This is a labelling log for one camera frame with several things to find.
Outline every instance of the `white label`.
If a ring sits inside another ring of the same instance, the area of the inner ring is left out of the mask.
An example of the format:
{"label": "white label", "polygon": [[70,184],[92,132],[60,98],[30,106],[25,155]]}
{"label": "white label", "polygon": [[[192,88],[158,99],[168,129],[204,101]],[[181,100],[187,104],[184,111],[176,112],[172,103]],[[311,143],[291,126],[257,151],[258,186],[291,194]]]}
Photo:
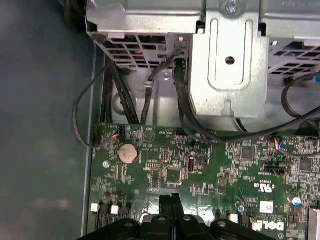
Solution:
{"label": "white label", "polygon": [[260,202],[260,213],[261,214],[273,214],[274,213],[274,202],[273,201],[261,201]]}
{"label": "white label", "polygon": [[285,224],[283,222],[268,222],[268,221],[261,221],[258,220],[252,225],[252,230],[255,231],[262,231],[262,230],[277,230],[283,232],[285,230]]}

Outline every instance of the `microchip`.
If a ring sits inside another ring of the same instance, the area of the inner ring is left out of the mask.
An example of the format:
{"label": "microchip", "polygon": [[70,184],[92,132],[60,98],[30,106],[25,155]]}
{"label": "microchip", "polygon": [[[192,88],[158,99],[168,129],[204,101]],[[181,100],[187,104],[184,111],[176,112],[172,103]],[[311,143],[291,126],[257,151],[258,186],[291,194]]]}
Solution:
{"label": "microchip", "polygon": [[221,186],[221,187],[218,188],[218,193],[219,193],[219,194],[226,195],[226,191],[227,191],[227,190],[226,190],[225,187],[222,187],[222,186]]}
{"label": "microchip", "polygon": [[228,180],[226,178],[220,177],[219,178],[219,184],[220,186],[226,186],[227,185]]}
{"label": "microchip", "polygon": [[293,217],[293,222],[294,223],[299,223],[299,216],[294,216]]}
{"label": "microchip", "polygon": [[253,159],[254,158],[254,149],[252,147],[242,148],[241,158],[242,159]]}
{"label": "microchip", "polygon": [[294,206],[293,211],[295,214],[302,214],[303,213],[303,207],[302,206]]}
{"label": "microchip", "polygon": [[293,223],[294,222],[294,216],[288,216],[288,223]]}
{"label": "microchip", "polygon": [[201,166],[207,165],[208,164],[208,156],[206,156],[206,155],[198,156],[198,162],[199,162],[199,165],[201,165]]}
{"label": "microchip", "polygon": [[306,172],[311,172],[311,164],[312,164],[312,159],[309,158],[302,158],[300,159],[300,171],[306,171]]}
{"label": "microchip", "polygon": [[167,169],[166,170],[166,183],[167,184],[180,184],[180,170]]}

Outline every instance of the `wire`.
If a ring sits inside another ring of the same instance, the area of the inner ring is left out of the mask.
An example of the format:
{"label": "wire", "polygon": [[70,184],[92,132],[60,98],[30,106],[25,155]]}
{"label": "wire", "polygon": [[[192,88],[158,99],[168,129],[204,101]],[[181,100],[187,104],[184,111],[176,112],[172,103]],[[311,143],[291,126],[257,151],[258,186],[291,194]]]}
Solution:
{"label": "wire", "polygon": [[[154,71],[151,73],[147,81],[151,81],[151,85],[154,83],[154,78],[163,70],[168,69],[172,65],[172,60],[176,54],[172,57],[169,57],[165,62],[163,62],[161,65],[159,65]],[[152,99],[152,87],[147,87],[145,90],[145,97],[144,97],[144,106],[142,109],[142,114],[141,114],[141,125],[146,125],[147,121],[147,116],[150,108],[150,103]]]}
{"label": "wire", "polygon": [[115,82],[115,86],[118,90],[118,94],[120,96],[121,99],[121,103],[125,112],[125,115],[128,119],[129,124],[137,124],[139,125],[139,119],[135,110],[135,105],[132,101],[130,92],[127,88],[127,86],[125,85],[123,79],[121,78],[121,76],[119,75],[117,66],[115,63],[113,63],[113,67],[112,67],[112,75],[114,77],[114,82]]}
{"label": "wire", "polygon": [[290,158],[308,158],[308,157],[316,157],[320,155],[320,152],[314,152],[310,154],[295,154],[295,153],[288,153],[284,150],[278,150],[279,153],[282,153],[283,155],[286,155],[287,157]]}
{"label": "wire", "polygon": [[236,118],[235,121],[238,124],[238,126],[239,126],[239,128],[241,129],[242,132],[245,132],[245,133],[248,132],[248,130],[246,129],[246,127],[244,126],[244,124],[242,123],[240,118]]}
{"label": "wire", "polygon": [[316,116],[320,113],[320,107],[315,108],[314,110],[308,112],[307,114],[297,117],[295,120],[289,121],[285,124],[272,127],[263,131],[258,131],[254,133],[248,133],[246,135],[242,136],[216,136],[215,134],[208,132],[203,126],[200,125],[200,123],[195,118],[192,108],[190,105],[189,95],[186,90],[185,86],[185,79],[184,79],[184,70],[183,70],[183,62],[182,59],[177,59],[175,62],[175,88],[178,95],[178,100],[181,104],[181,108],[183,110],[184,115],[188,119],[188,121],[191,123],[192,127],[199,133],[207,138],[210,138],[214,141],[217,141],[218,143],[237,143],[237,142],[243,142],[243,141],[250,141],[252,139],[261,138],[267,135],[271,135],[275,132],[285,131],[292,126],[299,125],[303,123],[304,121],[312,118],[313,116]]}
{"label": "wire", "polygon": [[147,116],[152,99],[152,88],[148,87],[145,89],[144,106],[141,113],[141,125],[146,125]]}
{"label": "wire", "polygon": [[[281,104],[282,104],[282,107],[283,109],[285,110],[285,112],[287,114],[289,114],[291,117],[294,117],[294,118],[298,118],[300,117],[301,115],[298,114],[295,110],[292,109],[292,107],[289,105],[289,102],[288,102],[288,92],[289,92],[289,89],[295,84],[295,83],[298,83],[298,82],[302,82],[302,81],[310,81],[312,80],[315,76],[319,75],[320,72],[315,72],[315,73],[310,73],[310,74],[306,74],[306,75],[303,75],[303,76],[300,76],[298,77],[297,79],[295,80],[292,80],[285,88],[284,90],[282,91],[282,94],[281,94]],[[308,124],[310,124],[314,129],[318,130],[319,131],[319,126],[317,123],[315,123],[314,121],[311,121],[311,120],[307,120],[306,121]]]}
{"label": "wire", "polygon": [[178,109],[179,109],[179,118],[180,118],[180,124],[181,124],[181,127],[183,128],[184,132],[191,138],[191,139],[194,139],[196,140],[197,142],[201,142],[201,143],[205,143],[205,144],[209,144],[210,143],[210,140],[207,139],[207,138],[203,138],[201,137],[201,135],[199,133],[197,133],[196,131],[188,128],[185,124],[185,121],[184,121],[184,112],[180,106],[180,103],[178,101]]}
{"label": "wire", "polygon": [[108,124],[113,122],[112,120],[112,95],[114,88],[114,81],[112,78],[112,74],[110,71],[106,72],[106,78],[108,79],[105,85],[106,93],[105,93],[105,120]]}
{"label": "wire", "polygon": [[87,143],[81,136],[80,131],[79,131],[79,126],[78,126],[78,117],[77,117],[77,113],[78,113],[78,106],[79,103],[81,101],[81,99],[83,98],[83,96],[87,93],[87,91],[99,80],[102,79],[104,73],[113,66],[113,62],[110,61],[108,62],[103,69],[99,72],[99,74],[88,84],[88,86],[81,92],[81,94],[79,95],[79,97],[75,100],[74,105],[73,105],[73,110],[72,110],[72,121],[73,121],[73,128],[75,131],[75,135],[78,138],[78,140],[85,145],[88,148],[100,148],[102,146],[104,146],[105,144],[109,143],[111,140],[107,139],[105,141],[103,141],[102,143],[98,144],[98,145],[91,145],[89,143]]}
{"label": "wire", "polygon": [[279,140],[279,139],[274,139],[275,142],[275,149],[279,152],[282,153],[283,155],[290,157],[290,158],[307,158],[307,157],[315,157],[320,155],[320,152],[314,152],[310,154],[295,154],[295,153],[288,153],[285,150],[282,149],[282,147],[285,144],[285,141]]}

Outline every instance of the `screw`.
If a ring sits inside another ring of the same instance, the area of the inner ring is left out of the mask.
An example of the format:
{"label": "screw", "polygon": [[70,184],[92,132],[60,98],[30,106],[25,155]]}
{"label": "screw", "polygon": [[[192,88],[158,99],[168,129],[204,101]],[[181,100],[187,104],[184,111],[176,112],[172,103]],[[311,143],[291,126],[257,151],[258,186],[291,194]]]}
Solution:
{"label": "screw", "polygon": [[165,81],[168,81],[169,79],[170,79],[170,73],[169,72],[165,72],[164,73],[164,75],[163,75],[163,79],[165,80]]}
{"label": "screw", "polygon": [[229,2],[226,4],[225,9],[230,14],[234,14],[238,9],[238,1],[237,0],[229,0]]}
{"label": "screw", "polygon": [[110,168],[110,162],[109,162],[109,161],[104,161],[104,162],[102,163],[102,166],[103,166],[105,169],[108,169],[108,168]]}
{"label": "screw", "polygon": [[224,221],[219,221],[217,224],[221,228],[225,228],[227,226],[227,224]]}
{"label": "screw", "polygon": [[191,221],[191,217],[189,217],[189,216],[184,216],[184,217],[183,217],[183,220],[189,222],[189,221]]}
{"label": "screw", "polygon": [[91,34],[91,39],[96,41],[98,44],[104,44],[107,41],[107,37],[99,33]]}

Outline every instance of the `metal bracket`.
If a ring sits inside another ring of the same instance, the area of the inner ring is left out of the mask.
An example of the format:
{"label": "metal bracket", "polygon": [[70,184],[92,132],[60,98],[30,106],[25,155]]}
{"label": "metal bracket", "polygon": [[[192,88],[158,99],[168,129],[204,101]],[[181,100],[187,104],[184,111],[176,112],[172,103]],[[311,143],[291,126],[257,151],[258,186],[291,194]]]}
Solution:
{"label": "metal bracket", "polygon": [[204,34],[193,36],[190,58],[197,115],[258,117],[267,97],[269,54],[269,39],[258,31],[259,8],[257,0],[207,2]]}

